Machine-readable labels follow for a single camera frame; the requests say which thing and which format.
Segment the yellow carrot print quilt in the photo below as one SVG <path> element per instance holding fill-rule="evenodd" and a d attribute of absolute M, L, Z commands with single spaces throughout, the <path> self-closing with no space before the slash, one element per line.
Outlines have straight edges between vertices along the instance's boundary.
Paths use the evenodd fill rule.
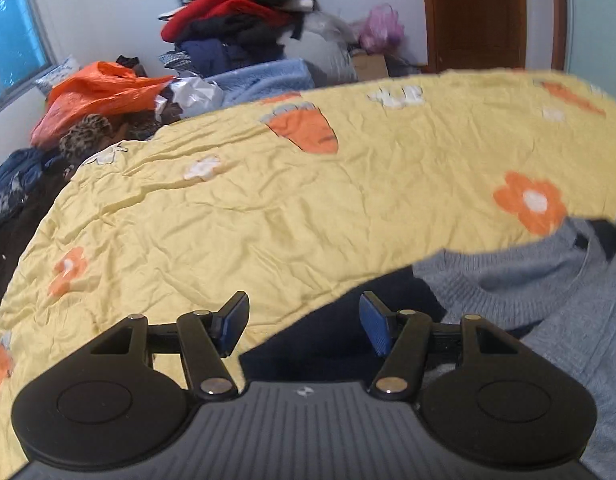
<path fill-rule="evenodd" d="M 247 292 L 244 353 L 353 286 L 447 248 L 616 216 L 616 101 L 554 72 L 385 79 L 232 106 L 122 142 L 41 220 L 0 309 L 0 479 L 19 391 L 131 313 Z"/>

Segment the pink plastic bag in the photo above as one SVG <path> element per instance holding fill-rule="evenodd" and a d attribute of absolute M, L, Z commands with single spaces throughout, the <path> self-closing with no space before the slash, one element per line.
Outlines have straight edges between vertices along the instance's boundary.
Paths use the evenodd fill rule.
<path fill-rule="evenodd" d="M 389 3 L 375 6 L 361 23 L 358 32 L 358 43 L 369 54 L 396 51 L 404 38 L 399 13 Z"/>

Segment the pile of dark red clothes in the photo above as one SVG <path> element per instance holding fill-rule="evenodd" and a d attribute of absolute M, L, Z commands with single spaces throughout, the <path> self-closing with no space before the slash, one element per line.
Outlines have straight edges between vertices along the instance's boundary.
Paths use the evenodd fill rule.
<path fill-rule="evenodd" d="M 159 16 L 171 49 L 159 56 L 167 70 L 216 76 L 285 58 L 299 40 L 314 0 L 179 0 Z"/>

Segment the silver crumpled plastic bag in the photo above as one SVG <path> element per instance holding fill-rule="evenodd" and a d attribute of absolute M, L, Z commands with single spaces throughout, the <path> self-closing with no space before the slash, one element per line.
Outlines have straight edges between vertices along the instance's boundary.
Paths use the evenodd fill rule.
<path fill-rule="evenodd" d="M 199 77 L 174 78 L 155 99 L 155 117 L 163 125 L 219 110 L 223 90 Z"/>

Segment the cardboard box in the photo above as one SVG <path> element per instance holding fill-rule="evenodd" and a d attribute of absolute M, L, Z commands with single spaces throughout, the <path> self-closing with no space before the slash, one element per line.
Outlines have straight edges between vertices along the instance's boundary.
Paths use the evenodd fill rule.
<path fill-rule="evenodd" d="M 357 53 L 351 56 L 351 61 L 359 82 L 389 77 L 385 56 L 382 54 Z"/>

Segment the window with blue view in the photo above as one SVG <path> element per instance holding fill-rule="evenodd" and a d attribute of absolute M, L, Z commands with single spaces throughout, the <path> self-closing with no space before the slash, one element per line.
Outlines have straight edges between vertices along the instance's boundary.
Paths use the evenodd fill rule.
<path fill-rule="evenodd" d="M 0 111 L 54 62 L 36 1 L 0 0 Z"/>

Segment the grey knitted sweater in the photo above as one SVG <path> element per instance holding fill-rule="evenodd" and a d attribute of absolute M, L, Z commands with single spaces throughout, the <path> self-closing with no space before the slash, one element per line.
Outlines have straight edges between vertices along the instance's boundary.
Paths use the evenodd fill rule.
<path fill-rule="evenodd" d="M 616 479 L 616 220 L 568 217 L 538 242 L 412 266 L 447 323 L 479 314 L 584 385 L 598 409 L 585 465 Z"/>

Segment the white wardrobe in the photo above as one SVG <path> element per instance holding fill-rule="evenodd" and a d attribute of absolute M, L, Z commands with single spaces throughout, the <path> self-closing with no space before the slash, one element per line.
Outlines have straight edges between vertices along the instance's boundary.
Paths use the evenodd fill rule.
<path fill-rule="evenodd" d="M 616 0 L 567 0 L 566 70 L 616 100 Z"/>

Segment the brown wooden door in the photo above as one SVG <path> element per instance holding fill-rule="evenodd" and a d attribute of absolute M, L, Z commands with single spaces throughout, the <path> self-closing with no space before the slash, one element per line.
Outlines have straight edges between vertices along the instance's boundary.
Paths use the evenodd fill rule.
<path fill-rule="evenodd" d="M 567 0 L 424 0 L 422 70 L 564 70 Z"/>

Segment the leopard print garment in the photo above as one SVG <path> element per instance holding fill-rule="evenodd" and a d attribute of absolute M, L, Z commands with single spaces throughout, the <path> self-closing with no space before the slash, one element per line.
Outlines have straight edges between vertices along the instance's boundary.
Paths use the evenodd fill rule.
<path fill-rule="evenodd" d="M 114 130 L 110 121 L 99 114 L 86 115 L 59 140 L 62 157 L 72 164 L 81 164 L 99 151 L 102 141 L 110 139 Z"/>

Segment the light blue fleece blanket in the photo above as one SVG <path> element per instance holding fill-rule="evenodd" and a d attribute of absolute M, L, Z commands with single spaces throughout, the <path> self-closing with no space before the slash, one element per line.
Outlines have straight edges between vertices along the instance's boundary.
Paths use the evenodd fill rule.
<path fill-rule="evenodd" d="M 315 88 L 308 65 L 298 58 L 250 65 L 205 81 L 223 91 L 223 107 Z"/>

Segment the dark blue floral garment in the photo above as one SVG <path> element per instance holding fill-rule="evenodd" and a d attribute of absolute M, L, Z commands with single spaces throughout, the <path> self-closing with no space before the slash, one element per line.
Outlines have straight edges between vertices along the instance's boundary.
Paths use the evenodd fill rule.
<path fill-rule="evenodd" d="M 0 166 L 0 223 L 12 218 L 43 174 L 64 160 L 58 150 L 22 148 L 12 152 Z"/>

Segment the orange plastic bag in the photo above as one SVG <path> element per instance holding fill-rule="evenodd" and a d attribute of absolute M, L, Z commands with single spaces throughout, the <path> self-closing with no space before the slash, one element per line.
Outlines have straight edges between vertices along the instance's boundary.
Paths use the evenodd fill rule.
<path fill-rule="evenodd" d="M 34 148 L 55 148 L 59 139 L 90 114 L 116 116 L 155 110 L 158 94 L 173 76 L 139 77 L 131 68 L 113 62 L 84 67 L 50 90 L 46 110 L 30 133 Z"/>

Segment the grey white stuffed bag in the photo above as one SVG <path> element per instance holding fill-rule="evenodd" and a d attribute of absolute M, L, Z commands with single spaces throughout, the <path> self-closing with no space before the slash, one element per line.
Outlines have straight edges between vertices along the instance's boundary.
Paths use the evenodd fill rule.
<path fill-rule="evenodd" d="M 348 48 L 357 43 L 352 28 L 340 18 L 323 12 L 305 14 L 299 38 L 293 28 L 283 32 L 279 44 L 285 58 L 300 58 L 317 88 L 358 81 Z"/>

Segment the dark navy garment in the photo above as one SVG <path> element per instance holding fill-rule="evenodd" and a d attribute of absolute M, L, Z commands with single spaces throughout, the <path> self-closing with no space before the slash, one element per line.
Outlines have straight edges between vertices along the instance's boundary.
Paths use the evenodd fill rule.
<path fill-rule="evenodd" d="M 405 308 L 435 322 L 479 314 L 520 336 L 548 316 L 539 278 L 518 266 L 464 259 L 448 252 L 374 278 L 306 315 L 239 358 L 253 382 L 370 382 L 381 358 L 360 322 L 363 292 L 374 292 L 389 310 Z"/>

